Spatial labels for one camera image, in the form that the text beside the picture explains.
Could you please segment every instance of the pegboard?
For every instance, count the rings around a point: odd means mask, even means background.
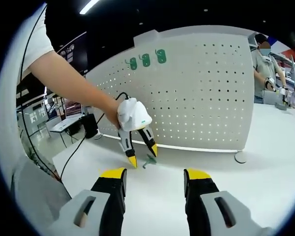
[[[160,39],[110,58],[86,78],[111,96],[124,91],[141,101],[158,144],[245,147],[254,97],[246,37],[198,33]],[[97,119],[101,114],[95,111]],[[99,127],[117,136],[106,118]],[[134,132],[133,140],[142,139]]]

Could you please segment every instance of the desk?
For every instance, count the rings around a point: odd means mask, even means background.
[[[73,125],[75,122],[77,122],[79,119],[81,119],[82,116],[83,115],[80,115],[78,117],[73,117],[73,118],[66,118],[63,121],[56,124],[54,127],[52,127],[50,129],[50,132],[62,133],[64,130],[66,130],[71,125]]]
[[[79,143],[54,157],[59,173]],[[140,144],[134,147],[136,170],[117,140],[85,140],[68,162],[62,179],[74,197],[83,189],[91,189],[104,170],[126,167],[122,235],[189,235],[184,212],[184,168],[208,172],[219,190],[229,191],[249,207],[253,220],[262,227],[277,228],[295,205],[295,110],[254,105],[247,144],[238,153],[246,156],[246,164],[235,162],[233,153],[159,148],[157,164],[143,169],[148,148]]]

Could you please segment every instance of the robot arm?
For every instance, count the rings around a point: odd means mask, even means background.
[[[137,168],[137,158],[132,145],[131,132],[137,130],[152,154],[157,156],[157,145],[153,131],[150,128],[152,118],[148,115],[145,106],[136,98],[129,98],[121,102],[118,107],[118,120],[121,129],[118,135],[121,139],[120,146],[131,164]]]
[[[60,210],[52,236],[120,236],[125,213],[126,169],[106,171]],[[251,219],[250,210],[227,191],[219,191],[202,171],[184,170],[185,211],[190,236],[270,236]],[[83,213],[84,227],[79,227]]]

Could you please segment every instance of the person's arm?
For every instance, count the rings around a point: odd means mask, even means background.
[[[42,55],[29,66],[29,69],[52,92],[83,105],[101,109],[108,120],[119,128],[119,103],[86,81],[55,51]]]
[[[37,21],[29,40],[24,58],[23,76],[26,71],[30,71],[54,93],[74,102],[101,109],[108,120],[119,128],[118,102],[87,82],[64,58],[54,51],[46,34],[44,22],[45,12]]]
[[[283,71],[281,70],[281,68],[279,67],[277,61],[273,57],[272,57],[272,61],[273,61],[275,72],[278,73],[278,75],[280,77],[280,80],[282,81],[283,87],[287,87],[286,78],[285,78],[285,75],[284,75]]]
[[[255,69],[254,69],[254,76],[257,80],[259,80],[259,82],[264,85],[265,82],[266,82],[266,79],[259,73],[257,72]]]

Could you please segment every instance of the ceiling light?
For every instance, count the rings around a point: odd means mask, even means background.
[[[97,4],[99,0],[90,0],[88,4],[83,7],[83,9],[80,11],[80,15],[85,15],[95,4]]]

